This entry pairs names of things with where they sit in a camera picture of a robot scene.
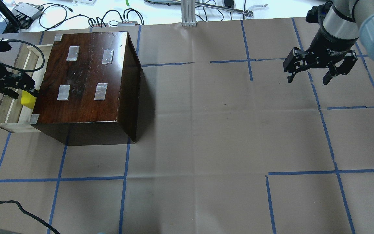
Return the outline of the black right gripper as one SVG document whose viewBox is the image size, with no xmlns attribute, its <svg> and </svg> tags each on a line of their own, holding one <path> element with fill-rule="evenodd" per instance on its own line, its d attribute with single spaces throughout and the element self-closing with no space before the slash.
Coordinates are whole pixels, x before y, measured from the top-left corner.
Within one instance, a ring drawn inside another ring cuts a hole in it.
<svg viewBox="0 0 374 234">
<path fill-rule="evenodd" d="M 292 83 L 297 73 L 309 68 L 328 68 L 323 77 L 327 85 L 334 77 L 348 74 L 358 58 L 352 49 L 357 39 L 340 39 L 318 31 L 307 50 L 294 47 L 283 63 L 288 73 L 287 82 Z"/>
</svg>

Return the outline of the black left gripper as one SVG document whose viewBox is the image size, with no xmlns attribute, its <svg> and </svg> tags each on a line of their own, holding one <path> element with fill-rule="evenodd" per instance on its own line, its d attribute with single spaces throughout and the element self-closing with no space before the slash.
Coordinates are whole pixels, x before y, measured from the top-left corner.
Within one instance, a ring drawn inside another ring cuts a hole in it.
<svg viewBox="0 0 374 234">
<path fill-rule="evenodd" d="M 35 81 L 27 73 L 20 71 L 14 74 L 0 65 L 0 94 L 17 100 L 19 93 L 15 89 L 22 89 L 34 97 L 39 94 L 39 91 L 35 89 Z"/>
</svg>

